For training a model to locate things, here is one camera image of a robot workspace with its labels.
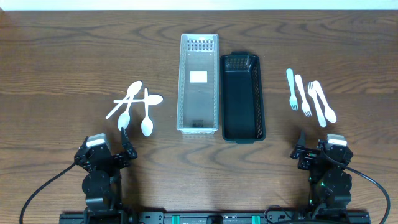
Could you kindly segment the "white fork tines up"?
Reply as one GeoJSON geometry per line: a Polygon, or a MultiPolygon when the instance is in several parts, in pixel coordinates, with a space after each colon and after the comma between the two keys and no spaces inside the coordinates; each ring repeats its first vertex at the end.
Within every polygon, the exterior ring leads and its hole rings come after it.
{"type": "Polygon", "coordinates": [[[315,87],[313,86],[313,82],[307,83],[307,90],[308,90],[308,94],[313,99],[313,103],[315,105],[315,111],[316,111],[317,118],[318,118],[318,123],[321,127],[324,128],[324,127],[326,127],[326,119],[324,117],[324,114],[323,114],[320,104],[318,102],[317,92],[315,90],[315,87]]]}

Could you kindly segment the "pale blue plastic fork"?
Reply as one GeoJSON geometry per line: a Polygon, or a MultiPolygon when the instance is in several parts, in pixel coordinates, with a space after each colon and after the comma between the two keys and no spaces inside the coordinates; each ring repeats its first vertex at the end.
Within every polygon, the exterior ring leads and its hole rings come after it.
{"type": "Polygon", "coordinates": [[[293,70],[291,68],[288,68],[286,70],[286,75],[287,75],[287,81],[288,81],[289,90],[290,90],[289,104],[293,110],[297,111],[299,109],[299,106],[298,106],[297,97],[295,96],[293,70]]]}

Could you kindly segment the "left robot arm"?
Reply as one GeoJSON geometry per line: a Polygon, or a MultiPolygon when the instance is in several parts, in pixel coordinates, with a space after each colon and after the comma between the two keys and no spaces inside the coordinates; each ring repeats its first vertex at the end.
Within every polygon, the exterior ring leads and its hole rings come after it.
{"type": "Polygon", "coordinates": [[[87,208],[85,223],[129,223],[131,214],[122,203],[121,172],[137,158],[126,130],[121,129],[123,152],[112,155],[104,133],[87,136],[74,156],[76,165],[88,172],[82,183],[87,208]]]}

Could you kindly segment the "white plastic spoon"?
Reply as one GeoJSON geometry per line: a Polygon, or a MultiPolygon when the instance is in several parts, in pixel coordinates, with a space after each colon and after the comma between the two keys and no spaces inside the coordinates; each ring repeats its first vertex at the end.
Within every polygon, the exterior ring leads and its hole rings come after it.
{"type": "Polygon", "coordinates": [[[322,87],[321,87],[321,85],[320,85],[320,82],[317,81],[317,80],[313,81],[313,86],[315,87],[315,90],[316,90],[316,92],[318,93],[318,95],[319,95],[319,97],[320,97],[320,99],[321,99],[321,101],[322,101],[322,103],[323,103],[323,105],[324,105],[324,107],[325,107],[325,112],[324,112],[325,118],[326,118],[329,122],[335,123],[335,122],[337,121],[336,114],[335,114],[335,112],[330,108],[330,106],[329,106],[329,104],[328,104],[328,102],[327,102],[327,99],[326,99],[326,97],[325,97],[325,94],[324,94],[324,92],[323,92],[323,89],[322,89],[322,87]]]}

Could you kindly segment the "white plastic fork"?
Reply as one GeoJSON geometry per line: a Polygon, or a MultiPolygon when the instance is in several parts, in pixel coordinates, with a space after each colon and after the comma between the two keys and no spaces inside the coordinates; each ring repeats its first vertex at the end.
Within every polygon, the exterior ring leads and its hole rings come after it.
{"type": "Polygon", "coordinates": [[[305,114],[306,117],[311,117],[312,116],[312,112],[310,110],[310,106],[309,106],[307,98],[305,96],[305,90],[304,90],[304,86],[303,86],[302,77],[301,77],[301,75],[296,74],[294,76],[294,78],[295,78],[295,82],[297,84],[300,96],[302,98],[302,111],[303,111],[303,113],[305,114]]]}

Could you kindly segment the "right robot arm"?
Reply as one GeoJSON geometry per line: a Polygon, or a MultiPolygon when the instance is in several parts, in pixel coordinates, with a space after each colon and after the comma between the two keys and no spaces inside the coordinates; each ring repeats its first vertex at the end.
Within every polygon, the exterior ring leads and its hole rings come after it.
{"type": "Polygon", "coordinates": [[[310,149],[305,147],[305,133],[301,132],[290,157],[298,160],[299,169],[310,172],[306,217],[343,218],[352,188],[352,176],[343,166],[353,157],[344,136],[328,134],[326,140],[319,140],[316,149],[310,149]]]}

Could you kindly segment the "white spoon vertical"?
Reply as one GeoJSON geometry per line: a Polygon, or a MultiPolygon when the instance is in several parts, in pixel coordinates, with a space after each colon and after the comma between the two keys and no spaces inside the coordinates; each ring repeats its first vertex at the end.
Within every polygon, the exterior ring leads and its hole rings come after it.
{"type": "Polygon", "coordinates": [[[154,128],[153,121],[149,118],[149,103],[150,103],[150,96],[149,91],[147,88],[144,89],[144,107],[145,107],[145,117],[141,123],[141,130],[145,137],[149,137],[154,128]]]}

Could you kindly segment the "white spoon horizontal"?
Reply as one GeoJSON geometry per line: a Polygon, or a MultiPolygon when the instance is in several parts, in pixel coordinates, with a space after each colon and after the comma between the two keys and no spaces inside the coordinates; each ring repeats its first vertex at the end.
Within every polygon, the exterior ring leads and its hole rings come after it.
{"type": "Polygon", "coordinates": [[[146,98],[144,99],[139,99],[139,100],[114,100],[114,103],[147,103],[149,106],[154,106],[154,105],[158,105],[159,103],[161,103],[163,101],[163,97],[160,95],[148,95],[146,98]]]}

